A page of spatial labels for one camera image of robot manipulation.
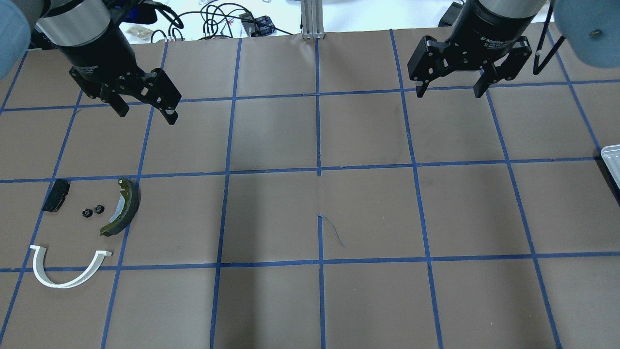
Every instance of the robotic arm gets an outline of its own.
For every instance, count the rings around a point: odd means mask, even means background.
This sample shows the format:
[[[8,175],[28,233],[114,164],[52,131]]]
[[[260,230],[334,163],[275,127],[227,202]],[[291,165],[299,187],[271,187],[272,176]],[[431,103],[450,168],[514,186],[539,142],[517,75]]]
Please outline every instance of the robotic arm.
[[[424,95],[431,81],[457,70],[483,71],[474,85],[478,98],[491,84],[514,79],[532,55],[528,38],[521,35],[545,2],[467,0],[445,42],[424,36],[415,48],[407,67],[409,78],[417,82],[417,96]],[[557,26],[579,59],[602,68],[620,66],[620,1],[551,3],[556,8]],[[503,57],[502,64],[495,66]]]
[[[121,117],[129,111],[121,94],[133,96],[159,109],[168,124],[174,125],[179,116],[179,90],[164,70],[147,73],[138,67],[131,46],[102,0],[0,0],[0,7],[4,6],[12,6],[16,16],[22,14],[28,38],[37,23],[73,64],[69,74],[86,96],[101,98]]]

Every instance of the grid square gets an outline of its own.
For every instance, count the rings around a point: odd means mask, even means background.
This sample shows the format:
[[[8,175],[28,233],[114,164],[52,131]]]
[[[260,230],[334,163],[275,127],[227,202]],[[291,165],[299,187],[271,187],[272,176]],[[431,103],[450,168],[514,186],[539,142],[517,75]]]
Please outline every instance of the grid square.
[[[409,79],[407,64],[414,54],[415,48],[424,35],[430,35],[439,42],[445,41],[452,33],[452,27],[423,28],[423,29],[399,29],[394,30],[394,40],[398,52],[398,60],[401,64],[402,84],[405,88],[415,88],[415,81]],[[430,83],[430,87],[442,86],[473,86],[480,78],[477,71],[455,71],[454,73],[438,78]]]
[[[538,253],[620,250],[620,207],[594,161],[513,169]]]
[[[320,348],[319,267],[224,268],[215,345]]]
[[[620,84],[573,85],[599,145],[620,144]]]
[[[15,74],[17,74],[17,69],[19,68],[20,62],[21,59],[17,60],[17,62],[13,64],[11,70],[9,70],[9,73],[4,78],[0,79],[0,106],[2,105],[1,103],[4,103],[6,94],[11,88],[11,84],[13,83],[13,79],[15,78]]]
[[[511,159],[592,156],[594,143],[568,86],[494,88]]]
[[[325,265],[328,348],[437,347],[426,263]]]
[[[555,348],[531,260],[433,263],[446,349]]]
[[[136,62],[138,67],[142,68],[145,72],[149,73],[155,68],[161,67],[161,60],[164,55],[164,43],[139,43],[132,45],[134,53],[136,54]],[[131,96],[121,95],[126,102],[138,102],[137,99]],[[99,98],[90,99],[86,94],[82,95],[80,105],[92,105],[102,104],[103,102]]]
[[[39,225],[34,244],[47,248],[45,266],[87,266],[96,250],[112,252],[102,265],[116,265],[125,231],[104,237],[99,235],[99,230],[110,223],[119,192],[120,187],[114,179],[72,181],[60,210],[44,212]],[[104,213],[93,214],[90,218],[82,216],[85,208],[93,209],[96,205],[103,205]],[[32,266],[32,256],[30,254],[28,266]]]
[[[554,22],[549,24],[549,31],[554,41],[557,41],[561,33]],[[568,40],[560,46],[558,52],[571,81],[620,79],[620,68],[595,68],[580,61]]]
[[[620,258],[539,260],[564,348],[618,348]]]
[[[124,270],[107,348],[205,348],[214,269]]]
[[[243,40],[238,96],[314,93],[314,40],[301,34]]]
[[[58,50],[28,51],[6,107],[75,105],[79,86],[69,69],[71,63]]]
[[[237,101],[231,170],[316,167],[316,98]]]
[[[424,256],[411,168],[323,171],[321,214],[325,258]]]
[[[123,264],[215,263],[224,176],[143,178]]]
[[[0,273],[0,314],[9,309],[18,276],[19,273]]]
[[[183,99],[231,97],[236,44],[237,40],[169,43],[164,70]],[[218,64],[208,64],[210,60]]]
[[[411,163],[399,93],[321,97],[323,166],[393,163]]]
[[[110,107],[80,109],[71,127],[58,176],[137,173],[150,109],[151,106],[132,106],[126,117],[119,117]]]
[[[424,98],[411,92],[406,98],[418,163],[504,159],[485,99],[465,89],[429,91]]]
[[[327,35],[319,41],[321,92],[399,88],[387,30]]]
[[[554,55],[553,58],[551,58],[547,66],[540,74],[534,75],[533,73],[534,57],[536,56],[535,50],[538,45],[538,40],[540,40],[541,32],[543,31],[542,29],[542,22],[532,23],[527,29],[525,29],[522,35],[528,37],[529,45],[533,51],[532,55],[529,56],[528,61],[525,63],[523,69],[521,69],[519,75],[517,75],[515,79],[510,81],[501,80],[498,84],[555,83],[566,81],[566,77],[564,76],[562,67],[560,67],[560,62],[557,59],[557,55]],[[549,38],[545,37],[545,41],[542,45],[542,55],[539,61],[540,63],[543,62],[544,57],[546,57],[547,53],[551,51],[552,47],[553,45],[549,41]]]
[[[421,167],[418,174],[433,255],[529,253],[506,165]]]
[[[224,171],[231,102],[181,103],[177,111],[173,126],[153,115],[142,172]]]
[[[230,177],[223,262],[318,257],[315,172]]]
[[[71,112],[59,109],[2,113],[0,179],[51,177]]]
[[[49,183],[0,184],[0,268],[20,268]]]
[[[62,283],[80,273],[60,271],[48,276]],[[99,270],[79,287],[53,289],[40,284],[34,273],[25,273],[2,348],[99,347],[113,282],[113,271]]]

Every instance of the green brake shoe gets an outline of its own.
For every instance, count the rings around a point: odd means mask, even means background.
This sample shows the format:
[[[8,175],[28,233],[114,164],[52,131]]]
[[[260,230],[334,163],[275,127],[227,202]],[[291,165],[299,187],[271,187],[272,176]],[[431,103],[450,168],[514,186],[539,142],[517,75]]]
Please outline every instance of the green brake shoe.
[[[118,179],[118,185],[120,186],[120,199],[116,211],[110,218],[110,223],[101,228],[99,232],[103,236],[116,235],[125,229],[136,215],[140,205],[140,194],[132,181],[121,177]]]

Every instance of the white container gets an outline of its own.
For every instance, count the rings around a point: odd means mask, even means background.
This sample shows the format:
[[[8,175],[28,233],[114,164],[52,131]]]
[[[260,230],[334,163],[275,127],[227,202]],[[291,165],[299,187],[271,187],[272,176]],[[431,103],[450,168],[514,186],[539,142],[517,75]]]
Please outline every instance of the white container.
[[[605,161],[611,177],[616,181],[616,185],[620,187],[620,144],[604,147],[601,150],[601,157]]]

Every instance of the metal post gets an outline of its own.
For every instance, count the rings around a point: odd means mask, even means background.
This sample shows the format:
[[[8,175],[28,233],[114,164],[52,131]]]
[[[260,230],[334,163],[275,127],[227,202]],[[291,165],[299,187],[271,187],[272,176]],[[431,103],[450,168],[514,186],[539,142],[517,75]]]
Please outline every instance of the metal post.
[[[304,39],[324,39],[323,0],[301,0],[301,35]]]

